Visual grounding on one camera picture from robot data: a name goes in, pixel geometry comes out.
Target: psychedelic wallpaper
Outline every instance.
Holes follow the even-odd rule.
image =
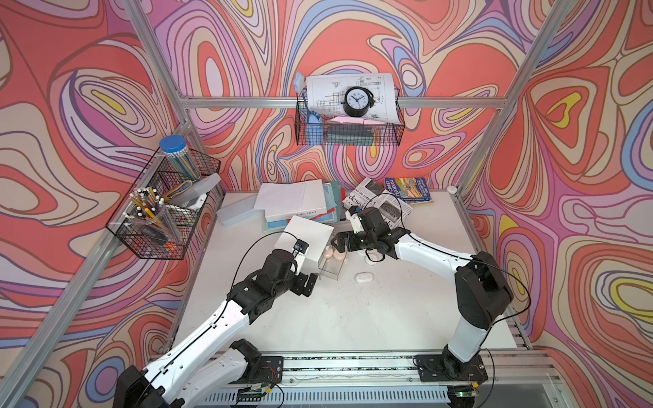
[[[579,406],[653,407],[653,3],[580,0],[513,113],[473,222]]]
[[[549,8],[546,0],[144,2],[182,95],[205,97],[294,95],[295,72],[391,72],[414,97],[502,96]]]
[[[315,178],[348,188],[365,177],[425,176],[435,189],[454,185],[495,110],[421,111],[399,146],[297,146],[294,109],[198,109],[193,121],[208,153],[223,161],[221,175],[232,190]]]
[[[159,0],[145,6],[183,95],[293,96],[295,72],[391,72],[402,95],[503,96],[548,1]],[[191,118],[234,190],[321,178],[426,176],[455,184],[493,110],[407,109],[399,148],[294,142],[294,110]]]
[[[0,378],[177,127],[113,1],[0,1]],[[183,262],[121,247],[23,406],[109,401],[165,342],[215,202]]]

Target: white paper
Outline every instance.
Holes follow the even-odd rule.
[[[401,204],[401,210],[399,209],[397,202]],[[376,207],[379,209],[381,216],[385,222],[388,223],[390,228],[399,226],[401,220],[406,219],[408,214],[413,211],[413,207],[390,194],[389,191],[376,184],[370,178],[365,178],[365,180],[358,184],[356,188],[344,200],[342,200],[342,205],[347,210],[351,206],[358,206],[362,210],[370,206]]]
[[[322,252],[324,252],[329,238],[331,238],[333,227],[295,215],[291,218],[284,231],[290,232],[298,239],[305,241],[308,244],[306,258],[317,262],[322,257]],[[292,253],[295,242],[297,240],[290,234],[281,234],[274,247]]]
[[[306,186],[302,183],[263,183],[259,189],[259,194],[256,196],[254,210],[299,211],[304,203],[305,188]]]
[[[346,116],[342,108],[345,93],[353,86],[368,89],[374,106],[363,117],[389,123],[401,123],[394,103],[392,74],[311,75],[306,78],[308,110],[327,116]]]

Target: blue lid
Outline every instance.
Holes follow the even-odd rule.
[[[186,147],[186,140],[183,136],[173,134],[161,139],[159,146],[165,153],[177,153]]]

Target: metal bracket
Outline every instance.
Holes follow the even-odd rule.
[[[419,379],[423,383],[442,383],[451,381],[442,370],[442,354],[418,354],[414,357],[415,365],[419,370]],[[463,371],[461,378],[469,383],[482,384],[488,380],[488,373],[485,371],[483,359],[476,354]]]

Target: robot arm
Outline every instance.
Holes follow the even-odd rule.
[[[216,388],[253,378],[261,368],[261,354],[245,340],[235,341],[218,359],[206,363],[268,311],[278,296],[288,290],[311,295],[317,274],[300,272],[307,248],[306,242],[297,240],[293,253],[273,250],[263,268],[235,284],[220,307],[179,345],[142,371],[127,368],[118,377],[113,407],[192,407]]]
[[[376,249],[383,258],[388,255],[423,266],[456,288],[461,319],[443,351],[441,369],[448,378],[460,379],[492,323],[513,299],[492,255],[456,252],[414,236],[405,228],[391,230],[374,207],[358,212],[354,206],[346,215],[353,230],[341,232],[331,241],[339,252]]]

